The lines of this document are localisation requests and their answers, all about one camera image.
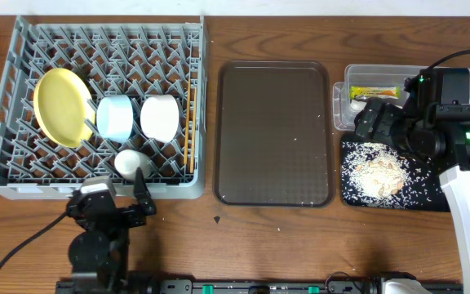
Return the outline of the green snack wrapper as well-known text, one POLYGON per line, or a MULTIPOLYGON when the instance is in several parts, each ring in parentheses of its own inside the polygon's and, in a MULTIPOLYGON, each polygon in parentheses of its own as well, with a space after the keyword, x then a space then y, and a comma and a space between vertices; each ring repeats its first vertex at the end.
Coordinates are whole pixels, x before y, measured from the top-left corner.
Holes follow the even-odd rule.
POLYGON ((379 98, 395 98, 398 99, 401 96, 400 87, 361 87, 351 86, 349 96, 353 100, 366 99, 371 97, 379 98))

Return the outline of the small white cup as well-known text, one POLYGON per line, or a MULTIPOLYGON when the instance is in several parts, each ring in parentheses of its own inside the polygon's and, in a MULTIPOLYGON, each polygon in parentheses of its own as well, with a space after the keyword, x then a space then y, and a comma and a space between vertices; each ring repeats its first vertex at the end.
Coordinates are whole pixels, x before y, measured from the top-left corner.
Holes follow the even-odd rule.
POLYGON ((114 167, 128 181, 135 181, 138 168, 142 171, 144 178, 148 178, 153 173, 149 157, 131 149, 125 149, 117 154, 114 159, 114 167))

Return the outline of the white bowl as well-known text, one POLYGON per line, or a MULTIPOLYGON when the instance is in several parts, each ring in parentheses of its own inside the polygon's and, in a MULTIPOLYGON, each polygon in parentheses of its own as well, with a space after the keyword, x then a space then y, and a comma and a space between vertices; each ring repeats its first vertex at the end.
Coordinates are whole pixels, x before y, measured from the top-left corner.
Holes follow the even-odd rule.
POLYGON ((179 120, 179 106, 171 95, 151 96, 142 105, 140 126, 150 139, 170 142, 178 131, 179 120))

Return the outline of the light blue bowl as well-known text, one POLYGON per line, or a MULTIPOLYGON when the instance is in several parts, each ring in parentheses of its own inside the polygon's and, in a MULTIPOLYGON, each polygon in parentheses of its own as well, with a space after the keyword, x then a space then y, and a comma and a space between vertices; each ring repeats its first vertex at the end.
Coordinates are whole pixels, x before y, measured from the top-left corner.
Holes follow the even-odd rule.
POLYGON ((119 144, 126 143, 131 136, 133 122, 134 111, 128 96, 106 96, 100 101, 96 126, 103 138, 119 144))

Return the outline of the yellow round plate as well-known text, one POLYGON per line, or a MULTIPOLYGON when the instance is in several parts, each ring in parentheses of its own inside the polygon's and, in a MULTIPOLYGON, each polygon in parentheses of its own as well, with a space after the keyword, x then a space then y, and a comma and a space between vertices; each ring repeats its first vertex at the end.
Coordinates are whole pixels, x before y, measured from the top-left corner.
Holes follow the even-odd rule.
POLYGON ((78 148, 93 131, 95 110, 86 84, 68 69, 51 69, 33 91, 33 111, 42 132, 58 145, 78 148))

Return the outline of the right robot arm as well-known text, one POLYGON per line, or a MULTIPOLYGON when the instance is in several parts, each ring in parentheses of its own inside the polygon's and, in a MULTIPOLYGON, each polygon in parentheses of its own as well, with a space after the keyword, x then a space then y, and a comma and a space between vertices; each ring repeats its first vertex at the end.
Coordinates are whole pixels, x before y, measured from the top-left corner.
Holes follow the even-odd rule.
POLYGON ((355 132, 429 160, 453 217, 463 290, 470 293, 470 72, 428 67, 407 79, 404 89, 409 97, 401 108, 368 100, 355 132))

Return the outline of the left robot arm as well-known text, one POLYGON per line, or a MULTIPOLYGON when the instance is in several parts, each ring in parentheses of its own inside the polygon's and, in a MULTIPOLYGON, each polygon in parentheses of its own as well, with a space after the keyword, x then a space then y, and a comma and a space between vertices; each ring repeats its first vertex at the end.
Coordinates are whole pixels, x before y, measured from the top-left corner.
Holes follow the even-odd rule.
POLYGON ((127 293, 130 229, 146 225, 157 213, 155 202, 137 168, 133 195, 136 203, 118 207, 116 190, 108 176, 85 180, 73 191, 66 214, 83 228, 69 245, 74 293, 127 293))

